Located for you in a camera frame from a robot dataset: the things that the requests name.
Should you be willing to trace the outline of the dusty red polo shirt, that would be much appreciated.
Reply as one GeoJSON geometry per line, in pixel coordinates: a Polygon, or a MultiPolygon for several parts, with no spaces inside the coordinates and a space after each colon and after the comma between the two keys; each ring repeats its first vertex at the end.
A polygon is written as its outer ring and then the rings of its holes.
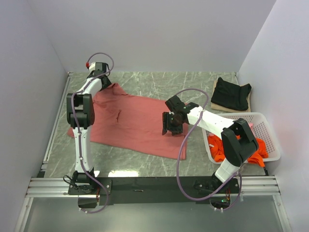
{"type": "Polygon", "coordinates": [[[169,159],[186,158],[181,144],[188,125],[180,135],[162,135],[162,113],[168,109],[164,100],[130,95],[114,83],[94,96],[93,105],[91,142],[169,159]]]}

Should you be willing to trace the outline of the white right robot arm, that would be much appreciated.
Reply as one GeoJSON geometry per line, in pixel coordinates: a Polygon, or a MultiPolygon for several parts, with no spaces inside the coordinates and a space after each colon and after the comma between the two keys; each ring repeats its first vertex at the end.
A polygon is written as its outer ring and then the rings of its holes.
{"type": "Polygon", "coordinates": [[[211,113],[196,103],[185,104],[178,96],[165,102],[168,112],[162,113],[162,134],[183,133],[183,124],[200,127],[222,140],[225,159],[211,177],[212,188],[218,193],[229,187],[228,178],[235,174],[241,165],[259,148],[258,142],[248,122],[239,118],[232,120],[211,113]]]}

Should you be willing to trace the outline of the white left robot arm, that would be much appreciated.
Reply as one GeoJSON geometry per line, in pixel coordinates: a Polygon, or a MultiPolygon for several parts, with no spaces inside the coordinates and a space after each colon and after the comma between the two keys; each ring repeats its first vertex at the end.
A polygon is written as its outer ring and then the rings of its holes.
{"type": "Polygon", "coordinates": [[[66,96],[67,122],[75,140],[75,171],[73,179],[80,183],[79,188],[85,194],[96,190],[93,179],[94,165],[90,151],[90,132],[95,122],[94,96],[111,85],[108,79],[109,65],[102,62],[87,63],[89,75],[85,84],[76,92],[66,96]]]}

